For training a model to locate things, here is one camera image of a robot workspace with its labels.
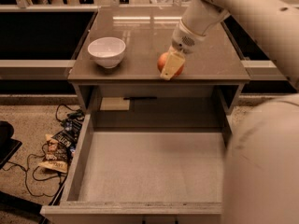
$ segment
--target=cabinet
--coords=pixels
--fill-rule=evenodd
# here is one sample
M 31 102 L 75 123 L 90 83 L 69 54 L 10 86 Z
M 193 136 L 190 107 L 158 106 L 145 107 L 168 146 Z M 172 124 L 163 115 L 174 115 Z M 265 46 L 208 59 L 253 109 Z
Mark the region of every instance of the cabinet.
M 227 116 L 249 82 L 221 25 L 183 73 L 161 80 L 184 7 L 102 7 L 68 80 L 86 117 L 54 223 L 219 223 Z M 104 70 L 91 60 L 94 39 L 125 41 L 123 61 Z M 127 110 L 101 110 L 105 97 L 130 98 Z

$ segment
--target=white bowl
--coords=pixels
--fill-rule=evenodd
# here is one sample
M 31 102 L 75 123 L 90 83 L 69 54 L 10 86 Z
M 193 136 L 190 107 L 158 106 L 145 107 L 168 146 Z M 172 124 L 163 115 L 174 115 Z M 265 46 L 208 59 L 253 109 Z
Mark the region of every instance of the white bowl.
M 88 52 L 95 62 L 105 68 L 117 66 L 124 56 L 125 43 L 116 37 L 103 37 L 88 46 Z

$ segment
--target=gray tabletop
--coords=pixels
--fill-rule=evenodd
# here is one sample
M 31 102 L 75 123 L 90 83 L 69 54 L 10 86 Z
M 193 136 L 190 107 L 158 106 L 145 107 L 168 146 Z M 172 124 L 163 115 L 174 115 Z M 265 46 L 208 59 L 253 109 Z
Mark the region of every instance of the gray tabletop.
M 172 33 L 186 7 L 101 7 L 84 42 L 73 70 L 71 82 L 158 81 L 159 56 L 171 45 Z M 87 47 L 105 36 L 126 43 L 122 62 L 104 69 L 88 54 Z M 198 51 L 186 58 L 182 74 L 170 82 L 247 82 L 249 76 L 222 26 L 213 28 Z

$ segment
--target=bowl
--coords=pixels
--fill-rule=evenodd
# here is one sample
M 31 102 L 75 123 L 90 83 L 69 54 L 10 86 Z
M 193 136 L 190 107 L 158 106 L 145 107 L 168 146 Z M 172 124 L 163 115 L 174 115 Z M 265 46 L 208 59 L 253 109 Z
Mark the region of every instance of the bowl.
M 88 46 L 95 62 L 107 69 L 117 66 L 123 59 L 125 43 L 116 37 L 103 37 Z

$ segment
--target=drawer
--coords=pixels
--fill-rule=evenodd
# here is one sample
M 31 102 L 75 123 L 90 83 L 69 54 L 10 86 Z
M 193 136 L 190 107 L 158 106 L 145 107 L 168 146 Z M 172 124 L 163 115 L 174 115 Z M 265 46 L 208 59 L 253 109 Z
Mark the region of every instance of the drawer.
M 41 214 L 58 224 L 220 223 L 227 105 L 219 87 L 206 91 L 106 111 L 109 93 L 95 87 L 60 205 Z

